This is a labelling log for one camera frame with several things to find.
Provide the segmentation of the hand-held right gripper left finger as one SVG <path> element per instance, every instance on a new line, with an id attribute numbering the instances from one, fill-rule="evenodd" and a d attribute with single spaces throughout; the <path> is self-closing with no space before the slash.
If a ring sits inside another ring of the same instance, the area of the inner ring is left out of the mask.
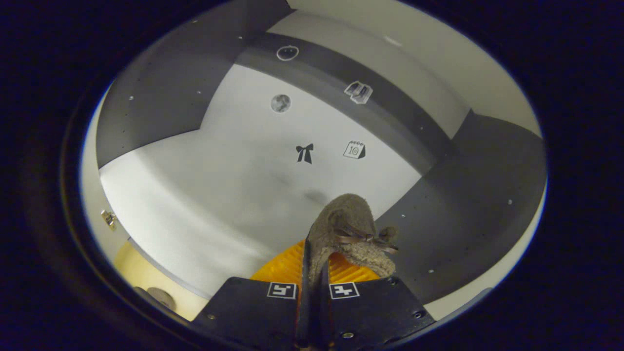
<path id="1" fill-rule="evenodd" d="M 230 277 L 190 327 L 239 351 L 296 351 L 309 344 L 305 241 L 272 258 L 251 278 Z"/>

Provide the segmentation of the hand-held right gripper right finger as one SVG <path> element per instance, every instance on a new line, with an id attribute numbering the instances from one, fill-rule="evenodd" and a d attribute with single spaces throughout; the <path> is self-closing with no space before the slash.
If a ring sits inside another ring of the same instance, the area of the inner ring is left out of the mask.
<path id="1" fill-rule="evenodd" d="M 341 254 L 330 256 L 321 282 L 321 340 L 331 351 L 387 351 L 435 324 L 400 278 L 380 278 Z"/>

